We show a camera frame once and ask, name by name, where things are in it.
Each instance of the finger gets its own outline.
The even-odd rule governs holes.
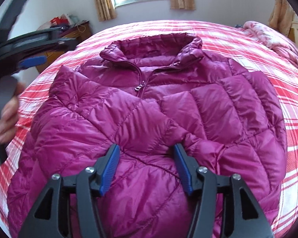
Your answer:
[[[11,100],[4,106],[1,118],[8,121],[12,116],[18,113],[19,100],[16,96],[11,98]]]
[[[0,120],[0,134],[8,131],[13,128],[19,120],[18,114],[12,116],[8,121],[5,121],[3,118]]]
[[[15,93],[14,93],[14,95],[15,95],[15,96],[18,96],[18,95],[20,95],[24,90],[25,90],[25,84],[24,84],[24,83],[21,83],[21,82],[18,82],[17,85],[16,85],[16,88],[15,88]]]
[[[13,127],[12,129],[9,129],[7,132],[5,132],[4,134],[1,134],[0,144],[10,143],[11,140],[13,140],[15,133],[16,133],[16,127]]]

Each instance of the wooden desk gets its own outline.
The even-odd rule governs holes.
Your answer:
[[[89,26],[89,21],[86,21],[76,27],[70,28],[69,30],[62,33],[61,37],[64,38],[76,38],[79,43],[85,41],[90,38],[92,35],[91,28]],[[65,52],[63,51],[51,51],[44,52],[39,55],[45,55],[47,57],[47,62],[45,64],[37,66],[37,71],[41,73],[47,67],[51,65],[57,58],[59,58]]]

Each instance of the plaid bedspread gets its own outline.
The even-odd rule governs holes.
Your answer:
[[[233,58],[250,71],[263,71],[274,85],[281,103],[288,141],[288,165],[282,184],[280,210],[273,223],[276,238],[281,237],[298,217],[298,69],[286,58],[265,47],[253,34],[242,28],[231,28],[199,21],[151,21],[106,29],[81,43],[75,51],[59,57],[20,96],[20,120],[17,134],[9,144],[8,160],[0,167],[0,214],[6,223],[9,209],[7,190],[31,121],[48,98],[48,90],[61,65],[72,69],[95,57],[115,40],[133,39],[174,32],[200,36],[203,49]]]

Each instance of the magenta down jacket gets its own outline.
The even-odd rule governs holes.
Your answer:
[[[202,40],[190,34],[116,41],[76,71],[61,67],[8,190],[13,238],[52,174],[78,174],[113,143],[120,161],[98,201],[108,237],[186,237],[195,201],[183,192],[172,157],[179,142],[212,172],[241,174],[273,222],[286,172],[286,131],[262,72],[202,50]],[[80,237],[75,197],[71,204]],[[221,208],[218,197],[216,237]]]

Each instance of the white wall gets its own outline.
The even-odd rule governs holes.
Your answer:
[[[69,0],[70,12],[90,20],[93,31],[147,20],[200,20],[228,26],[247,20],[267,23],[275,0],[195,0],[196,11],[170,10],[169,0],[137,2],[116,8],[117,18],[99,22],[94,0]]]
[[[0,7],[0,19],[11,0],[5,0]],[[10,33],[10,38],[35,31],[43,23],[67,11],[66,0],[29,0]],[[27,86],[38,76],[37,69],[30,68],[17,74]]]
[[[11,0],[0,7],[0,18]],[[195,0],[196,11],[170,10],[169,0],[137,2],[118,7],[117,18],[99,22],[94,0],[29,0],[10,37],[35,31],[41,24],[63,13],[90,20],[93,32],[120,24],[147,20],[200,20],[234,26],[247,20],[267,23],[275,0]],[[27,85],[38,75],[35,68],[19,74]]]

